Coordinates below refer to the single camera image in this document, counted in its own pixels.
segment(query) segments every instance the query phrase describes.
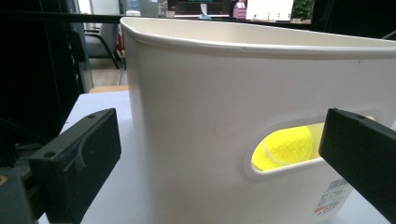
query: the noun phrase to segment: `water bottle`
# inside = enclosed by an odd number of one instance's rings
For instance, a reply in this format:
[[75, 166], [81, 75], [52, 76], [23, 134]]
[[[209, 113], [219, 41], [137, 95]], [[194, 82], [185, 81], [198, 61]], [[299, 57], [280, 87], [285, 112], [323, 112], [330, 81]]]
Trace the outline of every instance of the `water bottle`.
[[126, 10], [140, 11], [139, 0], [126, 0]]

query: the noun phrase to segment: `yellow object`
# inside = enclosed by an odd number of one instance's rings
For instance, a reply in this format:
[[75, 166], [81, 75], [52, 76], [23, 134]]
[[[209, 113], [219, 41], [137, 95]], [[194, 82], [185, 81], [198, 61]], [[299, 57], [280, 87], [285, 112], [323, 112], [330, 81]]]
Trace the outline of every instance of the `yellow object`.
[[252, 156], [253, 166], [261, 171], [307, 161], [313, 149], [312, 134], [306, 126], [276, 131], [266, 136]]

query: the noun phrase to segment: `white plastic bin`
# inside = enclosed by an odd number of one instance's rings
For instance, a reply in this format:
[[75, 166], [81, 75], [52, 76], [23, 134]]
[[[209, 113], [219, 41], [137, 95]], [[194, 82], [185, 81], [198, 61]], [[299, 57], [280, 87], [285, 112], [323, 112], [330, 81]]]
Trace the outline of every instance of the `white plastic bin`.
[[255, 147], [331, 107], [395, 120], [395, 42], [223, 21], [121, 24], [153, 224], [319, 223], [351, 187], [322, 158], [256, 171]]

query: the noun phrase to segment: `desk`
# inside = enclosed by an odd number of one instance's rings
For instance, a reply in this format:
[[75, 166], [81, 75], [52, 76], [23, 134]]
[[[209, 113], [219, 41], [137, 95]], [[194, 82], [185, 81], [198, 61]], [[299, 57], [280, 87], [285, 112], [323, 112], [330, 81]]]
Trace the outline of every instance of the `desk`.
[[[141, 153], [134, 144], [134, 127], [128, 91], [81, 94], [64, 125], [67, 130], [81, 118], [114, 107], [120, 129], [121, 158], [94, 199], [82, 223], [149, 224], [148, 195], [142, 175]], [[48, 223], [46, 216], [40, 224]], [[388, 224], [356, 190], [353, 190], [341, 211], [322, 224]]]

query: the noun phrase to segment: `sticker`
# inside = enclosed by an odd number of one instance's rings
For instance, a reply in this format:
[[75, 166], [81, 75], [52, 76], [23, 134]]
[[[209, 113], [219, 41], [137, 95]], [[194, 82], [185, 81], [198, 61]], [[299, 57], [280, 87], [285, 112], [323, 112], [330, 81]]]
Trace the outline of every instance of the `sticker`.
[[337, 211], [338, 205], [342, 206], [347, 200], [352, 187], [345, 179], [334, 180], [323, 192], [314, 209], [314, 217], [322, 217], [330, 212]]

